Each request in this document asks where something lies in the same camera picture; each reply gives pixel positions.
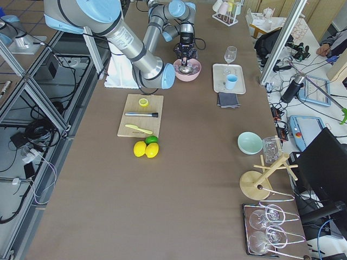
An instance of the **folded napkin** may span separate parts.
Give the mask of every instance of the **folded napkin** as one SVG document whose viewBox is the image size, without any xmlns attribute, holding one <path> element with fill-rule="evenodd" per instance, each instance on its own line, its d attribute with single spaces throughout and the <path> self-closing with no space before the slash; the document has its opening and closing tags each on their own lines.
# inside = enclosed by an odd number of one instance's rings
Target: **folded napkin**
<svg viewBox="0 0 347 260">
<path fill-rule="evenodd" d="M 219 92 L 217 98 L 217 105 L 221 108 L 238 108 L 240 107 L 239 101 L 237 100 L 237 95 L 234 93 L 224 93 Z"/>
</svg>

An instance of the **wooden round base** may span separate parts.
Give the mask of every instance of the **wooden round base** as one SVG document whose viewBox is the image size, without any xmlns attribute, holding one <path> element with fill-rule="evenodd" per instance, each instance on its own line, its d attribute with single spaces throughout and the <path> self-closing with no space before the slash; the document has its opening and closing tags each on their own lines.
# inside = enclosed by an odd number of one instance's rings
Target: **wooden round base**
<svg viewBox="0 0 347 260">
<path fill-rule="evenodd" d="M 254 187 L 256 180 L 261 177 L 262 174 L 256 171 L 245 172 L 240 178 L 240 187 L 244 195 L 250 199 L 262 200 L 266 199 L 270 195 L 270 191 L 258 190 L 257 187 Z M 264 188 L 271 189 L 271 185 L 267 179 L 265 179 L 261 185 Z"/>
</svg>

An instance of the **wooden cutting board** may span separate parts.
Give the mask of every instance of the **wooden cutting board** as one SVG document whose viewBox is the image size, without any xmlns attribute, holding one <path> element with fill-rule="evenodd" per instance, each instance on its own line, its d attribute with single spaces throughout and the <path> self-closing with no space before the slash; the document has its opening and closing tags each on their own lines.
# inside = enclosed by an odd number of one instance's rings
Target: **wooden cutting board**
<svg viewBox="0 0 347 260">
<path fill-rule="evenodd" d="M 149 105 L 147 107 L 141 107 L 139 100 L 142 98 L 148 99 Z M 118 128 L 117 136 L 119 137 L 139 137 L 146 138 L 149 134 L 140 132 L 135 129 L 125 127 L 126 124 L 136 125 L 139 128 L 153 131 L 153 135 L 159 137 L 160 121 L 162 119 L 164 96 L 159 95 L 138 95 L 128 94 L 125 102 L 123 115 Z M 137 112 L 137 113 L 159 113 L 157 118 L 144 117 L 144 116 L 125 116 L 126 112 Z"/>
</svg>

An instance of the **computer monitor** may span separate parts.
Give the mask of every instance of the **computer monitor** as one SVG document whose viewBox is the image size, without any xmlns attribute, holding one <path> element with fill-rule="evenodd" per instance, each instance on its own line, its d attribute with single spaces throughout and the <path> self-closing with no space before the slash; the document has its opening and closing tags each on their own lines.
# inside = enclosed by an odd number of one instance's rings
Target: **computer monitor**
<svg viewBox="0 0 347 260">
<path fill-rule="evenodd" d="M 297 163 L 300 175 L 306 179 L 323 204 L 322 209 L 309 214 L 316 217 L 322 212 L 323 215 L 330 215 L 340 233 L 347 239 L 346 146 L 340 144 L 327 128 L 323 128 L 301 153 Z"/>
</svg>

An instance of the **pink bowl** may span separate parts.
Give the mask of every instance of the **pink bowl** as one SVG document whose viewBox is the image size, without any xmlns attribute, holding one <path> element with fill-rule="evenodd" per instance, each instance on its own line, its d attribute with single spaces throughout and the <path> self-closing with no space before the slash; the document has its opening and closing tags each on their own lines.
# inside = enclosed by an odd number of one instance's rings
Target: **pink bowl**
<svg viewBox="0 0 347 260">
<path fill-rule="evenodd" d="M 192 74 L 185 75 L 185 74 L 182 74 L 178 69 L 178 67 L 181 65 L 181 60 L 178 59 L 173 63 L 173 66 L 175 68 L 176 77 L 179 80 L 188 82 L 188 81 L 192 81 L 192 80 L 196 79 L 199 76 L 199 73 L 201 71 L 201 63 L 198 60 L 192 58 L 188 61 L 188 64 L 191 64 L 193 66 L 193 68 L 197 67 L 197 71 L 196 71 L 196 69 L 194 69 Z"/>
</svg>

